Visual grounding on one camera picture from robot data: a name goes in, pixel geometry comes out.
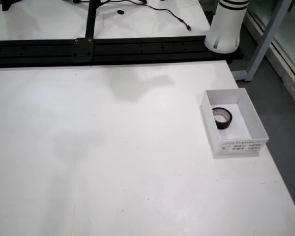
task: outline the black tape roll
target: black tape roll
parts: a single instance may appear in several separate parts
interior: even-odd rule
[[[233,116],[229,110],[221,107],[215,107],[212,109],[212,111],[213,116],[222,116],[225,119],[225,121],[217,121],[216,118],[214,118],[218,129],[226,129],[230,126]]]

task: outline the glass panel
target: glass panel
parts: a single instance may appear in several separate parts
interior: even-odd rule
[[[278,0],[251,0],[248,10],[255,20],[265,28]],[[282,57],[295,71],[295,0],[286,14],[274,40]]]

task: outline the black metal rail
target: black metal rail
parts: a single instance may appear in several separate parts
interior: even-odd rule
[[[68,40],[0,41],[0,68],[83,66],[226,60],[243,57],[240,50],[217,54],[204,45],[204,36],[93,39],[96,8],[90,0],[86,37]]]

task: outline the metal frame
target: metal frame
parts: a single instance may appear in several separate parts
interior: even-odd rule
[[[0,68],[32,66],[82,66],[212,61],[243,57],[240,50],[217,54],[204,45],[205,36],[93,39],[96,9],[90,0],[86,35],[67,40],[0,41]]]
[[[244,80],[251,81],[254,75],[257,72],[257,69],[260,66],[260,63],[271,44],[271,41],[274,39],[274,35],[279,29],[285,14],[289,6],[291,5],[292,0],[280,0],[276,6],[273,15],[270,18],[270,21],[262,35],[262,38],[258,41],[258,46],[247,66],[243,71],[233,71],[233,76],[235,80]]]

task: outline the black stripe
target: black stripe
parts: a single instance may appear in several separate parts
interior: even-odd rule
[[[226,2],[226,3],[229,3],[229,4],[233,4],[233,5],[245,5],[245,4],[249,3],[249,0],[248,1],[243,1],[243,2],[230,1],[230,0],[223,0],[223,1]]]
[[[234,10],[234,11],[240,11],[240,10],[243,10],[243,9],[246,9],[247,6],[243,6],[243,7],[231,7],[231,6],[226,6],[224,5],[223,3],[221,3],[221,1],[218,2],[222,7],[226,8],[226,9],[229,9],[229,10]]]

